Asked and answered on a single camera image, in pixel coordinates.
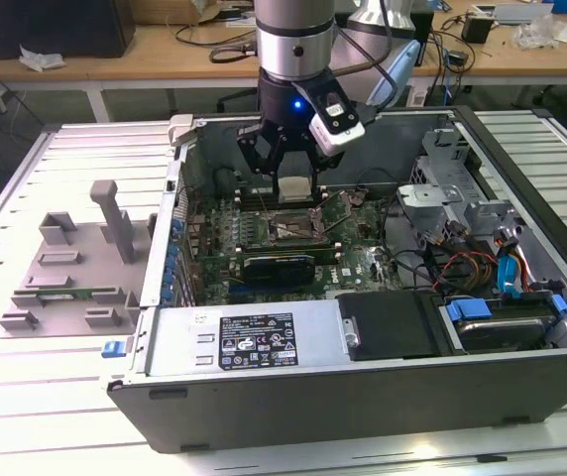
blue drive bracket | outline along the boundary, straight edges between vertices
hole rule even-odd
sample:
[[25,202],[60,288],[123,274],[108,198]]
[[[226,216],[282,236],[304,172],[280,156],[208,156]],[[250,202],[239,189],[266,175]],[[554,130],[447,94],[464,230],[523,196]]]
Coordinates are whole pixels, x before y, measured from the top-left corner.
[[453,322],[462,319],[488,319],[493,315],[485,300],[455,299],[447,304],[446,310]]
[[103,345],[101,357],[104,359],[115,359],[125,357],[134,346],[134,336],[130,335],[126,340],[108,340]]
[[517,262],[510,255],[500,257],[498,266],[498,289],[501,293],[508,293],[513,298],[519,298],[519,291],[514,288],[514,279],[517,275]]

wooden desk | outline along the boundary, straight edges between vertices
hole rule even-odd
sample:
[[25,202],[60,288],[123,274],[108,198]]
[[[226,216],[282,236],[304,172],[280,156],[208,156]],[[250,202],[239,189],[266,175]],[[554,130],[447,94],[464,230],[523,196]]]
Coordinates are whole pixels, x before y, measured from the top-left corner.
[[[436,28],[467,10],[471,0],[452,0],[453,11],[436,14]],[[567,23],[567,15],[558,16]],[[248,30],[219,26],[198,28],[192,38],[213,42]],[[512,42],[513,28],[494,29],[488,42],[474,46],[476,61],[464,84],[530,85],[567,84],[567,44],[557,49],[522,51]],[[461,25],[451,28],[459,35]],[[460,43],[445,39],[445,46],[463,50]],[[179,44],[164,26],[140,26],[132,45],[119,59],[65,59],[67,66],[42,73],[28,70],[17,60],[0,61],[0,78],[16,90],[83,90],[96,120],[110,120],[103,91],[110,89],[175,89],[191,87],[251,87],[257,84],[258,61],[246,59],[230,64],[212,64],[208,50]],[[437,54],[427,49],[424,64],[410,81],[409,103],[418,105],[431,86],[438,69]]]

black cover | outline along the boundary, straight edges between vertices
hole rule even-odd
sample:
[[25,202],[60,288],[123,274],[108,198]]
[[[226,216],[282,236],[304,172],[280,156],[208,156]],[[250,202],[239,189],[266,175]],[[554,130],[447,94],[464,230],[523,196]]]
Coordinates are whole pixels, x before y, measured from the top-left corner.
[[410,359],[450,354],[431,293],[393,291],[339,296],[342,318],[356,322],[361,343],[352,360]]
[[431,25],[433,24],[433,10],[426,0],[414,0],[413,5],[411,6],[410,16],[413,26],[415,27],[413,39],[418,40],[420,43],[420,52],[418,53],[415,65],[420,66],[424,59],[424,52],[426,51],[429,32],[431,31]]
[[64,57],[121,57],[134,38],[129,0],[0,0],[0,60],[20,45]]

motherboard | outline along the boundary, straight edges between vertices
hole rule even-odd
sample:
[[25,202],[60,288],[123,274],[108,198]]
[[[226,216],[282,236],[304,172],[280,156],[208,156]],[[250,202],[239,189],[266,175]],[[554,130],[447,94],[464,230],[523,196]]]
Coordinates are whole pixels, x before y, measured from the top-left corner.
[[186,244],[198,305],[336,298],[401,288],[381,246],[386,200],[359,190],[314,206],[266,197],[248,206],[207,197],[191,203]]

blue latch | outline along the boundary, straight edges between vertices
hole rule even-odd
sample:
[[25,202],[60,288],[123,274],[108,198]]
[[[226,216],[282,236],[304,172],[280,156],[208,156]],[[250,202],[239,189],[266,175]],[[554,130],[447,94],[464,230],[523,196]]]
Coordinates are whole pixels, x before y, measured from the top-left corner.
[[510,255],[500,258],[498,266],[498,289],[501,293],[508,293],[513,298],[519,297],[519,291],[514,288],[514,279],[517,276],[517,261]]
[[109,340],[103,345],[103,350],[101,350],[101,357],[104,359],[114,359],[116,357],[125,357],[127,347],[124,340]]
[[567,302],[562,295],[552,295],[552,305],[554,305],[559,315],[563,315],[567,312]]
[[456,299],[447,304],[446,310],[451,320],[488,319],[493,314],[483,299]]

